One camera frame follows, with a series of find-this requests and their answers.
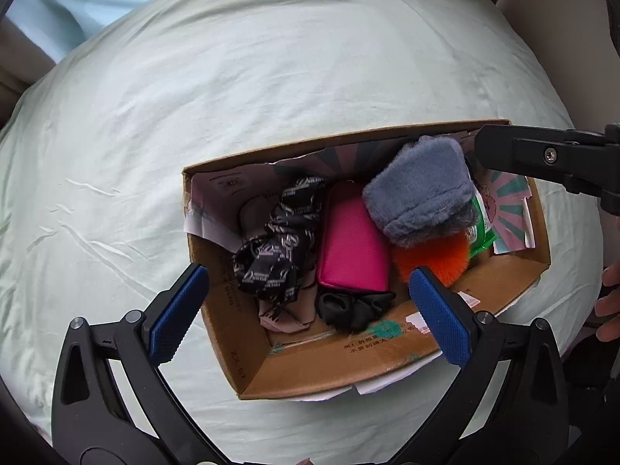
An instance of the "human hand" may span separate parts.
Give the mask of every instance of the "human hand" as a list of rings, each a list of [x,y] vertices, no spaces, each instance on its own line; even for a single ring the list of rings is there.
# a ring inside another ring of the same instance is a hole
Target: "human hand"
[[[616,219],[616,226],[620,228],[620,218]],[[603,286],[620,284],[620,264],[609,266],[603,271]],[[607,297],[600,298],[594,305],[596,316],[609,316],[620,312],[620,288],[612,290]],[[620,337],[620,316],[612,318],[609,322],[601,325],[596,331],[596,337],[600,341],[613,341]]]

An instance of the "green and white packet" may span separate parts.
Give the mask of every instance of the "green and white packet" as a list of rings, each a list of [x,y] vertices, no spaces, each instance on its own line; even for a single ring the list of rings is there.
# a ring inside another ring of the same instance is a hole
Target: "green and white packet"
[[[472,203],[478,212],[478,221],[475,226],[467,230],[467,241],[469,241],[469,258],[475,257],[480,252],[485,251],[497,239],[497,234],[493,231],[487,209],[484,208],[482,196],[475,190],[475,197]]]

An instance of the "orange fluffy ball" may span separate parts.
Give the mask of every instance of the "orange fluffy ball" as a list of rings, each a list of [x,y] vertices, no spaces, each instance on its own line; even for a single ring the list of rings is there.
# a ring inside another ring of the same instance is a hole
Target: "orange fluffy ball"
[[[392,260],[402,281],[421,266],[428,266],[445,286],[451,286],[469,265],[469,243],[465,231],[454,236],[432,239],[412,248],[390,246]]]

